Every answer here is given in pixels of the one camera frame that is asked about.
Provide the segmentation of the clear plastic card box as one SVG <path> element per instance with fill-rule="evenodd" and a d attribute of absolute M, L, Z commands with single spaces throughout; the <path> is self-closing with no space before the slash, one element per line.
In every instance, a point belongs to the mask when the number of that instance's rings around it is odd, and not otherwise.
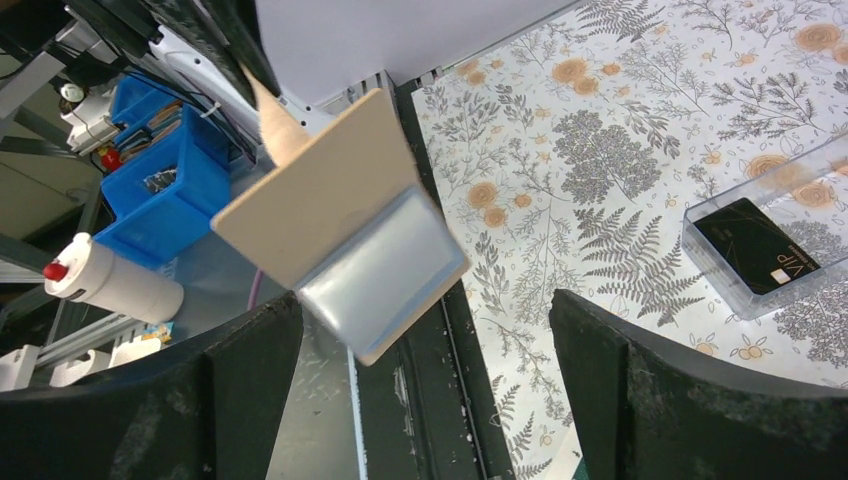
<path fill-rule="evenodd" d="M 681 243 L 740 319 L 845 285 L 846 135 L 688 208 Z"/>

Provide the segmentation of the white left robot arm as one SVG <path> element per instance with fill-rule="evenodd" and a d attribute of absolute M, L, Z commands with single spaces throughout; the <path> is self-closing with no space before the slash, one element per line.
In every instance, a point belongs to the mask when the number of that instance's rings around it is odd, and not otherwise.
<path fill-rule="evenodd" d="M 153 56 L 194 98 L 205 96 L 218 115 L 254 145 L 262 143 L 251 79 L 274 94 L 311 134 L 334 116 L 307 105 L 278 83 L 262 45 L 254 1 L 144 1 L 160 26 Z"/>

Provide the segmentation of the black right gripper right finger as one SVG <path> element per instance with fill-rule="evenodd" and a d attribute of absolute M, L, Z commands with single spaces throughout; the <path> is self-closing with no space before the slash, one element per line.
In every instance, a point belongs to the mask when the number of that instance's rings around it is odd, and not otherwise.
<path fill-rule="evenodd" d="M 549 313 L 592 479 L 843 479 L 847 394 L 746 369 L 568 290 Z"/>

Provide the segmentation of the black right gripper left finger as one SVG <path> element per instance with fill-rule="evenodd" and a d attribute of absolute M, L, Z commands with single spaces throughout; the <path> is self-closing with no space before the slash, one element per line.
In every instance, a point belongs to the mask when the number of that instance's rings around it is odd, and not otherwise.
<path fill-rule="evenodd" d="M 292 295 L 139 360 L 1 396 L 5 479 L 262 479 L 303 336 Z"/>

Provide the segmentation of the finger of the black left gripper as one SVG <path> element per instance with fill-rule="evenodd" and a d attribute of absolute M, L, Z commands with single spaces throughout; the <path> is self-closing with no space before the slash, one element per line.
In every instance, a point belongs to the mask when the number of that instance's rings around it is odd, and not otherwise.
<path fill-rule="evenodd" d="M 163 26 L 208 58 L 255 107 L 253 80 L 269 93 L 281 89 L 265 54 L 254 0 L 150 0 L 142 3 Z"/>

